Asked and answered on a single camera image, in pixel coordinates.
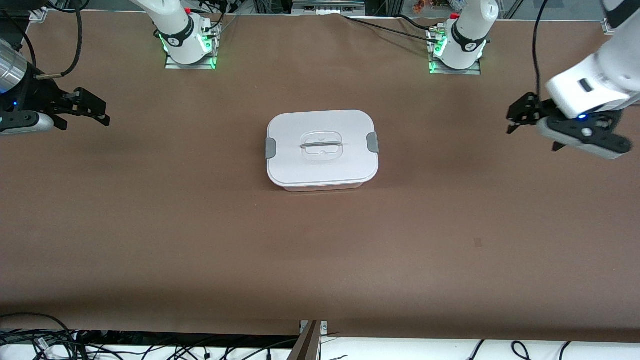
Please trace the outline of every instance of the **mounting plate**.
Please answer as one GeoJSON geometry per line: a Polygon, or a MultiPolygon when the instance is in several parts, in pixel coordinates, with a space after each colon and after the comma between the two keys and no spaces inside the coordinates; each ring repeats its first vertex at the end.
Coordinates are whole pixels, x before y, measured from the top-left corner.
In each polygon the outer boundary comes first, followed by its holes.
{"type": "MultiPolygon", "coordinates": [[[[211,26],[211,20],[205,18],[204,26],[211,26]]],[[[204,40],[205,45],[211,46],[212,50],[209,54],[206,54],[200,61],[192,64],[181,64],[175,62],[171,56],[167,55],[164,63],[165,69],[193,69],[193,70],[212,70],[215,69],[218,64],[218,49],[220,48],[220,35],[222,32],[222,23],[218,24],[215,28],[211,29],[203,35],[211,37],[208,40],[204,40]]]]}
{"type": "MultiPolygon", "coordinates": [[[[300,334],[302,334],[302,332],[305,330],[305,328],[307,327],[307,324],[309,324],[309,320],[302,320],[300,322],[300,334]]],[[[321,321],[320,322],[320,326],[322,326],[322,328],[320,330],[320,336],[327,335],[326,321],[321,321]]]]}
{"type": "MultiPolygon", "coordinates": [[[[438,26],[434,26],[433,30],[426,30],[427,38],[436,39],[438,41],[442,40],[444,35],[444,24],[438,24],[438,26]]],[[[476,62],[471,65],[470,68],[464,70],[452,69],[442,62],[440,58],[434,55],[435,48],[437,44],[428,42],[427,43],[427,52],[429,53],[429,73],[430,74],[449,74],[449,75],[480,75],[480,60],[476,60],[476,62]]]]}
{"type": "Polygon", "coordinates": [[[607,18],[602,19],[602,21],[600,21],[600,25],[602,25],[602,31],[605,35],[613,35],[616,33],[616,30],[611,27],[607,18]]]}

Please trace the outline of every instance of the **wire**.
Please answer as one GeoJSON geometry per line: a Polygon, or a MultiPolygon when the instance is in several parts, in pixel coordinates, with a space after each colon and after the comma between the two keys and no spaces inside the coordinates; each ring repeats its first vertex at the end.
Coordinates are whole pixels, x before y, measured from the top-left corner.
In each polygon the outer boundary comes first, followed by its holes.
{"type": "Polygon", "coordinates": [[[60,73],[60,75],[62,75],[63,77],[69,75],[75,68],[76,65],[78,65],[78,61],[80,60],[80,53],[82,52],[82,16],[80,15],[80,11],[82,10],[82,8],[78,8],[76,10],[76,20],[78,23],[78,39],[77,39],[77,44],[76,44],[76,55],[74,56],[74,62],[71,63],[71,66],[60,73]]]}
{"type": "Polygon", "coordinates": [[[564,343],[562,348],[560,348],[560,356],[558,357],[558,360],[562,360],[562,357],[564,356],[564,351],[566,350],[567,346],[569,346],[570,343],[571,341],[567,341],[566,343],[564,343]]]}
{"type": "Polygon", "coordinates": [[[422,26],[422,25],[418,24],[417,22],[415,22],[415,21],[411,20],[411,18],[409,18],[409,17],[407,17],[407,16],[404,16],[404,15],[402,15],[402,14],[398,14],[398,15],[394,15],[394,17],[397,17],[397,18],[399,18],[399,19],[407,20],[407,22],[408,22],[409,24],[411,24],[411,25],[415,26],[416,28],[419,28],[419,29],[421,29],[421,30],[429,31],[429,26],[422,26]]]}
{"type": "Polygon", "coordinates": [[[398,31],[398,30],[394,30],[394,29],[385,28],[384,26],[371,24],[370,22],[366,22],[366,21],[362,21],[362,20],[358,20],[358,19],[352,19],[351,17],[346,17],[346,16],[345,16],[344,18],[349,19],[349,20],[351,20],[351,21],[359,22],[359,23],[361,23],[361,24],[365,24],[365,25],[368,25],[368,26],[372,26],[372,27],[374,27],[374,28],[378,28],[378,29],[382,29],[382,30],[387,30],[387,31],[390,31],[390,32],[392,32],[392,33],[396,33],[396,34],[404,35],[404,36],[406,36],[406,37],[416,38],[416,39],[419,39],[419,40],[423,40],[423,41],[426,41],[426,42],[432,42],[432,43],[436,43],[436,42],[438,42],[438,41],[437,41],[437,40],[435,40],[435,39],[429,39],[429,38],[419,37],[419,36],[417,36],[417,35],[413,35],[413,34],[403,33],[402,31],[398,31]]]}
{"type": "MultiPolygon", "coordinates": [[[[71,341],[70,341],[70,343],[71,343],[71,344],[73,344],[73,346],[71,347],[71,349],[68,349],[68,351],[69,351],[69,350],[71,350],[71,351],[70,351],[70,354],[73,354],[73,357],[72,357],[72,358],[73,358],[74,360],[78,358],[78,357],[77,357],[78,349],[77,349],[77,346],[76,346],[76,344],[77,344],[77,343],[75,342],[75,339],[74,339],[73,335],[71,334],[71,330],[69,330],[69,328],[65,325],[65,323],[63,323],[63,322],[62,322],[62,321],[60,321],[59,319],[57,319],[57,318],[55,318],[55,317],[53,317],[53,316],[51,316],[51,315],[47,315],[47,314],[41,314],[41,313],[28,313],[28,312],[24,312],[24,313],[10,313],[10,314],[4,314],[4,315],[0,315],[0,319],[2,319],[2,318],[10,318],[10,317],[14,317],[14,316],[38,316],[38,317],[48,318],[48,319],[50,319],[50,320],[53,320],[54,322],[56,322],[56,323],[57,323],[57,324],[58,324],[58,325],[59,325],[59,326],[64,330],[64,333],[65,333],[65,335],[66,335],[66,338],[67,338],[67,339],[69,339],[69,340],[71,340],[71,341]]],[[[33,333],[33,334],[38,334],[38,333],[41,333],[41,332],[38,332],[38,331],[29,331],[29,332],[27,332],[27,333],[28,333],[28,334],[32,334],[32,333],[33,333]]],[[[10,336],[16,336],[16,335],[18,335],[19,333],[12,332],[12,333],[7,333],[7,334],[10,334],[10,336]]],[[[21,342],[21,341],[24,341],[24,340],[22,340],[22,339],[19,339],[19,340],[13,340],[13,341],[6,341],[6,340],[5,340],[5,341],[4,341],[4,343],[3,343],[2,345],[9,345],[9,344],[11,344],[11,343],[18,343],[18,342],[21,342]]],[[[41,358],[41,356],[42,356],[42,354],[38,354],[36,358],[37,358],[37,359],[40,359],[40,358],[41,358]]],[[[85,354],[82,354],[82,358],[83,358],[84,360],[88,360],[88,358],[86,357],[86,355],[85,355],[85,354]]]]}
{"type": "Polygon", "coordinates": [[[76,8],[73,12],[76,13],[76,21],[77,21],[77,27],[78,27],[78,37],[77,37],[77,43],[76,43],[76,55],[74,56],[74,61],[71,63],[71,66],[69,66],[69,68],[67,70],[64,70],[63,72],[59,73],[59,74],[48,74],[48,75],[36,75],[36,79],[37,80],[47,80],[47,79],[57,79],[57,78],[64,78],[65,76],[69,75],[78,65],[78,61],[80,60],[80,54],[82,52],[82,39],[83,39],[83,30],[82,30],[82,15],[80,15],[80,11],[86,7],[89,3],[89,0],[87,0],[87,2],[80,6],[79,8],[76,8]]]}
{"type": "Polygon", "coordinates": [[[384,2],[382,2],[380,4],[380,7],[378,8],[378,11],[376,11],[373,16],[377,16],[380,13],[380,10],[382,10],[383,7],[385,7],[385,5],[387,5],[387,0],[384,0],[384,2]]]}
{"type": "MultiPolygon", "coordinates": [[[[86,0],[86,3],[84,3],[84,5],[82,5],[82,6],[80,6],[80,10],[84,10],[89,5],[90,2],[91,2],[91,0],[86,0]]],[[[47,6],[49,6],[53,10],[57,10],[57,11],[63,12],[63,13],[74,13],[74,12],[76,12],[75,9],[74,10],[66,10],[66,9],[58,8],[57,6],[53,5],[53,3],[50,2],[50,1],[47,1],[47,6]]]]}
{"type": "Polygon", "coordinates": [[[204,29],[204,31],[209,31],[209,30],[215,29],[215,28],[216,28],[216,26],[220,25],[220,23],[222,22],[222,19],[223,19],[224,17],[225,17],[225,13],[221,13],[221,14],[220,14],[220,18],[218,18],[218,21],[216,21],[216,23],[215,23],[215,24],[213,24],[213,25],[211,25],[210,27],[205,28],[205,29],[204,29]]]}
{"type": "Polygon", "coordinates": [[[15,28],[18,29],[18,31],[20,31],[20,33],[22,34],[22,37],[24,37],[24,41],[27,43],[27,46],[29,47],[29,54],[31,55],[31,63],[33,64],[33,67],[37,67],[36,52],[33,50],[33,44],[31,43],[31,40],[27,36],[27,33],[20,27],[20,25],[18,25],[18,23],[13,19],[13,17],[11,17],[11,15],[9,15],[9,13],[6,12],[6,10],[3,10],[2,14],[4,15],[4,17],[9,19],[9,21],[11,21],[13,26],[15,26],[15,28]]]}
{"type": "Polygon", "coordinates": [[[533,27],[533,44],[531,47],[531,54],[533,56],[533,67],[536,70],[536,95],[540,96],[540,67],[538,66],[538,26],[540,25],[540,19],[542,19],[542,13],[545,11],[545,7],[547,7],[547,3],[549,0],[544,0],[542,5],[540,6],[540,11],[538,12],[538,18],[536,19],[536,24],[533,27]]]}
{"type": "Polygon", "coordinates": [[[263,347],[263,348],[262,348],[262,349],[260,349],[260,350],[254,351],[253,353],[251,353],[251,355],[249,355],[249,356],[247,356],[247,357],[243,358],[242,360],[248,360],[249,358],[253,357],[254,355],[259,354],[259,353],[261,353],[261,352],[263,352],[263,351],[265,351],[265,350],[269,350],[269,349],[271,349],[271,348],[275,348],[275,347],[277,347],[277,346],[284,345],[284,344],[286,344],[286,343],[291,343],[291,342],[293,342],[293,341],[297,341],[297,340],[298,340],[298,338],[295,338],[295,339],[289,339],[289,340],[285,340],[285,341],[281,341],[281,342],[279,342],[279,343],[275,343],[275,344],[269,345],[268,347],[263,347]]]}
{"type": "Polygon", "coordinates": [[[524,346],[524,344],[520,341],[514,341],[511,343],[511,351],[513,351],[513,353],[522,360],[531,360],[527,347],[524,346]],[[522,349],[524,350],[524,356],[516,350],[516,345],[520,345],[522,347],[522,349]]]}
{"type": "Polygon", "coordinates": [[[520,1],[518,3],[518,6],[516,6],[516,4],[514,3],[511,9],[509,10],[509,12],[507,13],[507,15],[505,16],[505,19],[507,20],[513,19],[513,17],[516,15],[516,12],[518,12],[520,7],[522,6],[522,3],[524,3],[524,0],[516,0],[516,1],[520,1]]]}
{"type": "Polygon", "coordinates": [[[474,360],[476,358],[476,355],[478,355],[478,351],[480,351],[480,347],[484,342],[485,340],[478,341],[478,344],[476,345],[476,348],[474,349],[473,354],[471,354],[471,356],[469,357],[469,360],[474,360]]]}
{"type": "Polygon", "coordinates": [[[227,25],[225,25],[225,27],[224,27],[224,28],[222,28],[222,30],[220,30],[220,34],[222,35],[222,33],[224,33],[224,32],[225,32],[225,30],[226,30],[229,26],[231,26],[231,24],[233,24],[233,23],[234,23],[234,21],[236,21],[237,19],[240,19],[240,15],[234,15],[234,18],[233,18],[233,19],[231,19],[231,21],[230,21],[227,25]]]}

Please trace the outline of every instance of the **black cable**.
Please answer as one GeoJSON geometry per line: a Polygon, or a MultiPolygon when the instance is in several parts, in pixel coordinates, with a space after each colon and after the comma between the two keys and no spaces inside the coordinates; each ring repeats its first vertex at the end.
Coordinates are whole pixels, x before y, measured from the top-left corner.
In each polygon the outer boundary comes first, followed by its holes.
{"type": "Polygon", "coordinates": [[[76,65],[78,65],[78,61],[80,60],[80,52],[82,52],[82,16],[80,15],[81,10],[81,8],[76,9],[76,20],[78,24],[76,55],[74,56],[74,61],[71,63],[71,66],[67,70],[60,73],[60,75],[62,75],[63,77],[69,75],[76,68],[76,65]]]}
{"type": "Polygon", "coordinates": [[[227,349],[225,350],[225,354],[220,358],[220,360],[227,360],[227,356],[229,354],[231,354],[231,352],[236,350],[237,347],[239,345],[241,345],[242,342],[244,342],[248,338],[251,338],[251,336],[250,335],[244,335],[244,336],[241,336],[239,339],[237,339],[237,340],[233,341],[232,343],[230,343],[229,346],[227,346],[227,349]]]}
{"type": "Polygon", "coordinates": [[[518,6],[515,8],[515,10],[513,10],[513,13],[511,14],[511,16],[506,17],[507,20],[513,19],[513,17],[516,15],[516,12],[518,12],[520,7],[522,6],[522,3],[524,3],[524,0],[520,0],[520,4],[518,4],[518,6]]]}
{"type": "Polygon", "coordinates": [[[33,50],[33,44],[31,43],[31,40],[27,36],[27,33],[20,27],[20,25],[18,25],[18,23],[13,19],[13,17],[11,17],[11,15],[9,15],[9,13],[6,12],[6,10],[3,10],[2,14],[4,15],[4,17],[9,19],[9,21],[11,21],[13,26],[15,26],[15,28],[18,29],[18,31],[20,31],[20,34],[22,34],[22,37],[24,37],[24,41],[27,43],[27,46],[29,47],[29,54],[31,55],[31,63],[33,64],[33,67],[37,67],[36,52],[33,50]]]}
{"type": "Polygon", "coordinates": [[[218,21],[216,21],[216,23],[211,25],[210,27],[205,28],[204,31],[206,32],[206,31],[209,31],[211,29],[215,29],[216,26],[220,25],[220,23],[222,22],[222,18],[224,18],[224,17],[225,17],[225,13],[221,13],[220,14],[220,18],[218,18],[218,21]]]}
{"type": "MultiPolygon", "coordinates": [[[[2,318],[9,318],[9,317],[14,317],[14,316],[38,316],[38,317],[42,317],[42,318],[48,318],[50,320],[53,320],[54,322],[56,322],[63,330],[64,333],[66,335],[66,338],[71,340],[70,343],[74,344],[74,346],[71,348],[71,354],[73,354],[72,359],[73,360],[77,360],[77,353],[78,353],[78,349],[75,345],[75,339],[73,337],[73,335],[71,334],[71,330],[69,330],[69,328],[65,325],[65,323],[63,323],[62,321],[60,321],[59,319],[51,316],[51,315],[47,315],[47,314],[41,314],[41,313],[10,313],[10,314],[4,314],[4,315],[0,315],[0,319],[2,318]]],[[[33,333],[33,334],[37,334],[39,333],[38,331],[29,331],[27,333],[33,333]]],[[[15,336],[19,334],[20,336],[24,337],[24,334],[20,334],[20,333],[10,333],[10,336],[15,336]]],[[[11,343],[18,343],[24,341],[22,339],[19,340],[13,340],[13,341],[5,341],[2,345],[9,345],[11,343]]],[[[83,356],[83,360],[88,360],[88,358],[86,356],[83,356]]]]}
{"type": "Polygon", "coordinates": [[[75,345],[75,346],[77,346],[77,347],[92,347],[92,348],[97,348],[97,349],[100,349],[100,352],[104,352],[104,353],[106,353],[106,354],[113,355],[113,356],[117,357],[117,358],[118,358],[118,360],[124,360],[124,359],[122,358],[122,356],[120,356],[120,355],[118,354],[119,352],[117,352],[117,351],[112,351],[112,350],[108,350],[108,349],[104,348],[104,345],[100,345],[100,346],[98,346],[98,345],[93,345],[93,344],[82,344],[82,343],[78,343],[77,341],[67,341],[67,340],[53,340],[53,341],[58,342],[58,343],[62,343],[62,344],[75,345]]]}
{"type": "Polygon", "coordinates": [[[571,341],[567,341],[566,343],[564,343],[564,345],[560,349],[560,356],[558,357],[558,360],[562,360],[562,357],[564,356],[564,351],[566,350],[566,347],[569,346],[570,343],[571,341]]]}
{"type": "MultiPolygon", "coordinates": [[[[84,9],[89,5],[89,3],[90,3],[90,2],[91,2],[91,0],[86,0],[86,3],[84,3],[84,5],[82,5],[82,6],[80,6],[80,8],[79,8],[79,9],[80,9],[80,10],[84,10],[84,9]]],[[[53,10],[57,10],[57,11],[59,11],[59,12],[63,12],[63,13],[74,13],[74,12],[76,12],[76,10],[75,10],[75,9],[73,9],[73,10],[66,10],[66,9],[58,8],[57,6],[53,5],[53,3],[52,3],[52,2],[50,2],[50,1],[47,1],[47,6],[48,6],[48,7],[50,7],[50,8],[52,8],[53,10]]]]}
{"type": "Polygon", "coordinates": [[[219,335],[212,335],[209,336],[207,338],[204,338],[200,341],[198,341],[197,343],[191,345],[190,347],[182,347],[182,350],[180,350],[182,352],[182,354],[180,354],[178,351],[175,352],[174,355],[170,356],[167,360],[174,358],[174,359],[180,359],[182,356],[184,356],[187,352],[189,352],[189,350],[196,348],[198,346],[202,346],[203,344],[207,343],[207,341],[212,340],[213,338],[218,337],[219,335]]]}
{"type": "Polygon", "coordinates": [[[520,341],[513,341],[511,343],[511,351],[513,351],[513,353],[522,360],[531,360],[527,347],[524,346],[524,344],[520,341]],[[522,347],[522,349],[524,350],[524,356],[516,350],[516,345],[520,345],[522,347]]]}
{"type": "Polygon", "coordinates": [[[355,22],[359,22],[361,24],[365,24],[365,25],[369,25],[369,26],[373,26],[374,28],[378,28],[378,29],[382,29],[382,30],[387,30],[387,31],[391,31],[392,33],[396,33],[396,34],[400,34],[400,35],[404,35],[406,37],[410,37],[410,38],[416,38],[419,40],[423,40],[426,42],[432,42],[432,43],[437,43],[438,41],[435,39],[430,39],[430,38],[424,38],[424,37],[419,37],[417,35],[413,35],[413,34],[407,34],[407,33],[403,33],[402,31],[398,31],[398,30],[394,30],[394,29],[389,29],[389,28],[385,28],[384,26],[380,26],[380,25],[375,25],[375,24],[371,24],[370,22],[366,22],[366,21],[362,21],[362,20],[358,20],[358,19],[352,19],[351,17],[344,17],[345,19],[349,19],[351,21],[355,21],[355,22]]]}
{"type": "Polygon", "coordinates": [[[476,358],[476,355],[478,355],[478,351],[480,351],[480,347],[484,342],[485,340],[478,341],[478,344],[476,345],[476,348],[474,349],[473,354],[471,354],[471,356],[469,357],[469,360],[474,360],[476,358]]]}
{"type": "Polygon", "coordinates": [[[269,345],[268,347],[263,347],[263,348],[262,348],[262,349],[260,349],[260,350],[254,351],[253,353],[251,353],[251,355],[249,355],[249,356],[247,356],[247,357],[243,358],[242,360],[247,360],[247,359],[251,358],[252,356],[254,356],[254,355],[256,355],[256,354],[259,354],[259,353],[261,353],[261,352],[263,352],[263,351],[265,351],[265,350],[269,350],[269,349],[271,349],[271,348],[275,348],[275,347],[277,347],[277,346],[284,345],[284,344],[286,344],[286,343],[290,343],[290,342],[297,341],[297,340],[298,340],[297,338],[295,338],[295,339],[289,339],[289,340],[281,341],[281,342],[279,342],[279,343],[275,343],[275,344],[273,344],[273,345],[269,345]]]}
{"type": "Polygon", "coordinates": [[[397,17],[397,18],[399,18],[399,19],[407,20],[407,22],[409,22],[409,24],[411,24],[411,25],[415,26],[416,28],[419,28],[419,29],[422,29],[422,30],[429,31],[429,26],[422,26],[422,25],[418,24],[417,22],[415,22],[415,21],[411,20],[411,18],[409,18],[409,17],[407,17],[407,16],[404,16],[404,15],[402,15],[402,14],[400,14],[400,13],[399,13],[399,14],[397,14],[397,15],[394,15],[394,17],[397,17]]]}
{"type": "MultiPolygon", "coordinates": [[[[101,346],[98,348],[98,350],[97,350],[97,351],[89,351],[89,352],[87,352],[87,354],[90,354],[90,355],[93,355],[93,354],[99,354],[99,353],[101,353],[101,352],[102,352],[101,350],[103,350],[103,347],[108,347],[108,346],[113,346],[113,345],[107,345],[107,344],[101,345],[101,346]]],[[[150,353],[150,352],[158,351],[158,350],[161,350],[161,349],[166,348],[166,347],[176,347],[176,346],[180,346],[180,345],[178,345],[178,344],[171,344],[171,345],[151,345],[151,347],[149,347],[149,349],[148,349],[148,350],[146,350],[146,351],[144,351],[144,352],[111,351],[111,354],[118,354],[118,355],[137,355],[137,356],[143,355],[143,356],[145,356],[145,355],[148,355],[148,353],[150,353]]]]}
{"type": "Polygon", "coordinates": [[[544,0],[542,5],[540,6],[540,11],[538,12],[538,18],[536,19],[536,24],[533,26],[533,44],[531,49],[531,54],[533,56],[533,67],[536,70],[536,95],[540,96],[540,67],[538,66],[538,26],[540,25],[540,19],[542,19],[542,13],[545,11],[545,7],[549,0],[544,0]]]}

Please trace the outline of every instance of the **gray clip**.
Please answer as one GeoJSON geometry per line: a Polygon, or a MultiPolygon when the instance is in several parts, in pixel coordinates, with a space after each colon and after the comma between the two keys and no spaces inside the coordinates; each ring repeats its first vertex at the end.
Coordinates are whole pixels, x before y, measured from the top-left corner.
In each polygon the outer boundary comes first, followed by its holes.
{"type": "Polygon", "coordinates": [[[272,138],[264,139],[264,158],[271,159],[276,156],[276,140],[272,138]]]}
{"type": "Polygon", "coordinates": [[[380,152],[380,147],[378,146],[378,134],[376,134],[375,131],[367,134],[367,148],[369,151],[375,152],[376,154],[380,152]]]}

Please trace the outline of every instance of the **plastic container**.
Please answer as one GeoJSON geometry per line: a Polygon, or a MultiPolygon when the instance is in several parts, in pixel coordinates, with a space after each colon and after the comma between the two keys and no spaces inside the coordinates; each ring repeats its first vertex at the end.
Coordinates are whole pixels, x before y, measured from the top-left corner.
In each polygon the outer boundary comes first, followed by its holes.
{"type": "Polygon", "coordinates": [[[357,188],[378,172],[378,135],[359,110],[282,114],[267,128],[265,158],[290,192],[357,188]]]}

